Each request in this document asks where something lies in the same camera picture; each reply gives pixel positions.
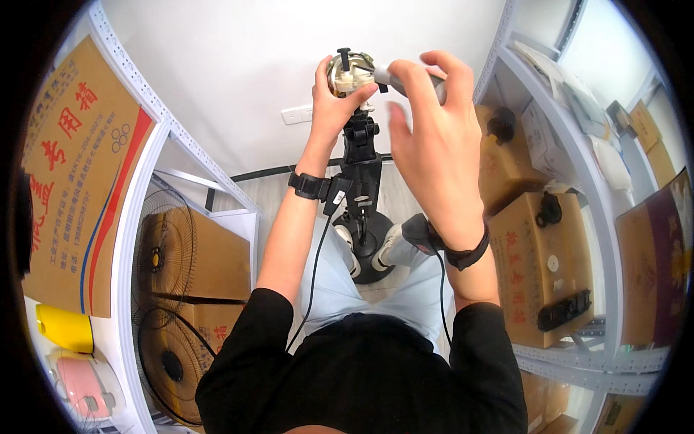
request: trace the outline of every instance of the wall outlet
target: wall outlet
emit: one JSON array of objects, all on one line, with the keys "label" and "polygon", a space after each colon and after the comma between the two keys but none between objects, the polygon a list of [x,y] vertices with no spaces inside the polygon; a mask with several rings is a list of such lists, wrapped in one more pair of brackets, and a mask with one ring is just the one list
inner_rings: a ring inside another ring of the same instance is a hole
[{"label": "wall outlet", "polygon": [[311,122],[313,120],[313,106],[285,108],[280,113],[282,114],[282,119],[285,121],[285,125]]}]

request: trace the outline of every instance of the screwdriver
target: screwdriver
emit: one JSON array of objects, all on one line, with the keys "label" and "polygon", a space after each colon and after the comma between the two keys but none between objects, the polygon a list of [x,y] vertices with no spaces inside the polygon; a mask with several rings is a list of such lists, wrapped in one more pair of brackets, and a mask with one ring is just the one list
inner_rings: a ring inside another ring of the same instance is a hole
[{"label": "screwdriver", "polygon": [[[371,69],[368,67],[363,67],[359,65],[355,65],[355,67],[359,69],[363,69],[364,71],[371,72],[373,74],[373,79],[375,80],[376,83],[382,84],[382,85],[389,85],[392,86],[393,89],[397,90],[401,95],[403,95],[405,98],[407,98],[407,94],[405,93],[405,86],[403,85],[403,82],[400,81],[400,79],[390,72],[388,72],[388,67],[386,65],[380,65],[377,66],[376,69]],[[439,104],[443,105],[446,103],[446,80],[444,80],[441,77],[435,76],[434,74],[429,74],[429,78],[431,78],[432,84],[434,85],[434,91],[436,92],[436,96],[439,99]]]}]

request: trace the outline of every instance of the hand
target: hand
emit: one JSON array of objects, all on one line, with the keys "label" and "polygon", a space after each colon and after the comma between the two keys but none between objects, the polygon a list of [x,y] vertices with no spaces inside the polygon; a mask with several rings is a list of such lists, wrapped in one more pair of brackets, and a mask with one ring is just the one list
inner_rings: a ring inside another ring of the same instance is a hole
[{"label": "hand", "polygon": [[325,67],[331,58],[332,56],[328,56],[321,60],[316,69],[316,84],[312,90],[313,120],[309,138],[309,143],[315,142],[317,146],[327,147],[328,155],[354,110],[371,98],[378,89],[378,85],[372,83],[361,87],[346,98],[337,98],[330,92],[328,77],[325,75]]},{"label": "hand", "polygon": [[[477,179],[482,132],[473,105],[473,72],[445,51],[421,56],[425,69],[408,60],[388,70],[405,86],[412,107],[412,132],[403,109],[389,104],[393,160],[407,186],[450,249],[474,249],[484,226]],[[439,105],[427,70],[446,79],[446,103]]]}]

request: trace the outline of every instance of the black t-shirt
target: black t-shirt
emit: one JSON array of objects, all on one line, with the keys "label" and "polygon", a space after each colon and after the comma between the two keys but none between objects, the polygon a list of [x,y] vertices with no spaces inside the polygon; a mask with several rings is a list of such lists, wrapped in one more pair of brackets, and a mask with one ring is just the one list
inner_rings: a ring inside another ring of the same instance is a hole
[{"label": "black t-shirt", "polygon": [[198,385],[205,432],[527,432],[521,374],[496,305],[457,313],[450,366],[414,329],[383,315],[349,315],[292,356],[292,318],[286,298],[253,291]]}]

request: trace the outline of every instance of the light blue jeans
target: light blue jeans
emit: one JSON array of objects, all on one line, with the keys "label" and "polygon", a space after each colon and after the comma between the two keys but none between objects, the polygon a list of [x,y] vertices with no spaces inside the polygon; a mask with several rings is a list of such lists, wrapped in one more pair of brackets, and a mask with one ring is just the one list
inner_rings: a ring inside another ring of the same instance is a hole
[{"label": "light blue jeans", "polygon": [[[316,250],[325,228],[325,220],[316,219],[311,251],[301,278],[301,315],[306,316],[311,293],[311,277]],[[434,344],[441,332],[441,265],[435,256],[427,256],[404,239],[400,239],[389,252],[388,259],[395,265],[409,267],[409,276],[385,300],[371,305],[357,291],[348,267],[352,265],[349,244],[330,225],[321,247],[314,285],[313,306],[304,329],[307,335],[356,312],[391,315],[403,320]],[[443,284],[443,311],[448,312],[453,300],[453,289],[448,277]]]}]

